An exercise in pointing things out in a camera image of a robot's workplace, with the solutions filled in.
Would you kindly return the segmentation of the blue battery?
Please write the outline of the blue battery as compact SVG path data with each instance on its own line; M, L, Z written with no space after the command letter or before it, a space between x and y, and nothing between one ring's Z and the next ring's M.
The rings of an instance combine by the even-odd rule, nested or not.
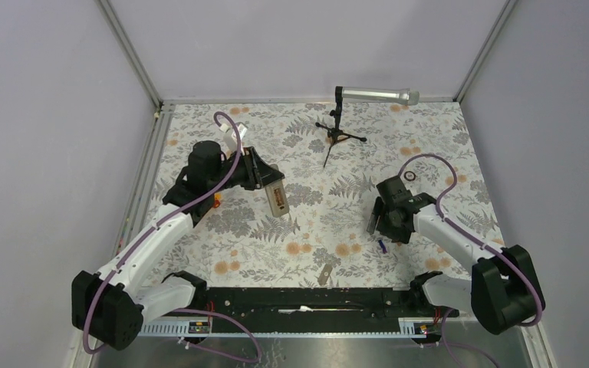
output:
M384 254L388 253L387 247L382 240L378 240L378 245L380 246L380 249Z

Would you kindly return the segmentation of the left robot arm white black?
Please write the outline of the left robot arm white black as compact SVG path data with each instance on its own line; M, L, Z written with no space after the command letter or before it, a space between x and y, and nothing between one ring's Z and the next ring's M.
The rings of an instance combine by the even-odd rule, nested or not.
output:
M119 255L97 272L81 271L71 284L71 323L81 330L84 349L94 337L116 350L127 348L144 324L183 309L197 315L207 305L204 280L185 271L160 285L143 282L163 256L195 229L213 208L215 195L239 186L263 189L285 178L252 146L239 148L228 159L214 141L196 143L154 218Z

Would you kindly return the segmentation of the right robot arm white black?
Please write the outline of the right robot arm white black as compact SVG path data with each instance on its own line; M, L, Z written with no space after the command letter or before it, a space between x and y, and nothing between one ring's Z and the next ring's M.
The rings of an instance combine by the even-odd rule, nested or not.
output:
M368 233L379 232L404 244L418 234L448 252L469 273L469 279L441 271L415 277L409 296L413 312L427 316L437 307L465 311L495 335L540 321L545 298L526 249L494 247L478 239L448 218L437 199L425 192L412 194L398 176L377 184L377 191Z

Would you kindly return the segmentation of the beige remote control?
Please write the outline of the beige remote control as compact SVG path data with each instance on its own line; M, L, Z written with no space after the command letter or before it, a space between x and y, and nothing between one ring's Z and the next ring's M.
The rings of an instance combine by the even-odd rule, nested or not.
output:
M283 181L284 179L279 187L269 191L265 190L271 214L275 218L288 214L290 209Z

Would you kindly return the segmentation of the beige battery cover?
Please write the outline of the beige battery cover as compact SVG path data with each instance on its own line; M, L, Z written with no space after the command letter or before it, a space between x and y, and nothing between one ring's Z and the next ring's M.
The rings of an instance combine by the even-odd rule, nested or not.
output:
M328 279L331 276L332 270L333 270L333 267L332 267L331 264L325 264L322 267L322 269L320 271L320 274L318 275L318 278L317 278L318 284L320 286L323 287L323 286L326 286L327 285Z

